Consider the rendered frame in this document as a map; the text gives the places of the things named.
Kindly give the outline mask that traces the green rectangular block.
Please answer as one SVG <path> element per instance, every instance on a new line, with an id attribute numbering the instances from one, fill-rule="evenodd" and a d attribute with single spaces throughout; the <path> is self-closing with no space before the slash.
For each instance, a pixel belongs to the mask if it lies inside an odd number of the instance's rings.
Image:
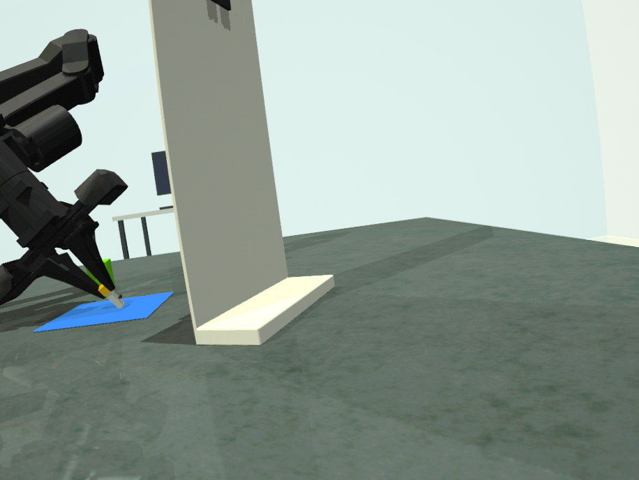
<path id="1" fill-rule="evenodd" d="M 105 268 L 107 269 L 108 274 L 110 275 L 110 277 L 111 277 L 111 279 L 112 279 L 112 282 L 113 282 L 113 283 L 114 283 L 114 285 L 115 285 L 115 282 L 114 282 L 114 276 L 113 276 L 113 272 L 112 272 L 112 265 L 111 265 L 111 261 L 110 261 L 110 259 L 103 260 L 103 262 L 104 262 L 104 264 L 105 264 Z M 97 284 L 102 285 L 101 283 L 99 283 L 99 282 L 98 282 L 98 280 L 97 280 L 97 279 L 93 276 L 93 274 L 92 274 L 92 273 L 91 273 L 91 272 L 90 272 L 87 268 L 86 268 L 86 270 L 87 270 L 87 275 L 88 275 L 91 279 L 93 279 L 93 280 L 94 280 Z"/>

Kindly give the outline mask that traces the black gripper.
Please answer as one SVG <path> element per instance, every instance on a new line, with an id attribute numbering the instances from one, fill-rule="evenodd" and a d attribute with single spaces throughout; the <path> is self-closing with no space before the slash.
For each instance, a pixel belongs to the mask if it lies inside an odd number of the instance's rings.
<path id="1" fill-rule="evenodd" d="M 100 285 L 68 253 L 57 254 L 54 248 L 68 236 L 63 244 L 99 283 L 109 291 L 114 290 L 96 245 L 99 223 L 89 213 L 98 205 L 111 205 L 127 187 L 115 172 L 97 169 L 76 188 L 78 201 L 67 209 L 31 171 L 5 182 L 0 187 L 0 218 L 19 237 L 16 242 L 29 250 L 20 259 L 1 264 L 0 305 L 21 295 L 43 276 L 105 299 L 98 291 Z"/>

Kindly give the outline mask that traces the blue flat square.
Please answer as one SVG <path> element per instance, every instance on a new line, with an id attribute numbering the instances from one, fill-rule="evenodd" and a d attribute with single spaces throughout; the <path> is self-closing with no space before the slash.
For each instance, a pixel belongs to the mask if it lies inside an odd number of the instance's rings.
<path id="1" fill-rule="evenodd" d="M 33 332 L 148 318 L 173 292 L 125 298 L 117 308 L 110 300 L 81 304 Z"/>

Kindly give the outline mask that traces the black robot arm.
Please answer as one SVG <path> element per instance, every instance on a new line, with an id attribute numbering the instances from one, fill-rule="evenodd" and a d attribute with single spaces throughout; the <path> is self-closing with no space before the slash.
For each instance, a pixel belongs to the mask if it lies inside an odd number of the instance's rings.
<path id="1" fill-rule="evenodd" d="M 81 146 L 81 130 L 68 110 L 98 93 L 105 75 L 98 48 L 95 35 L 73 29 L 50 41 L 38 58 L 0 72 L 0 187 Z"/>

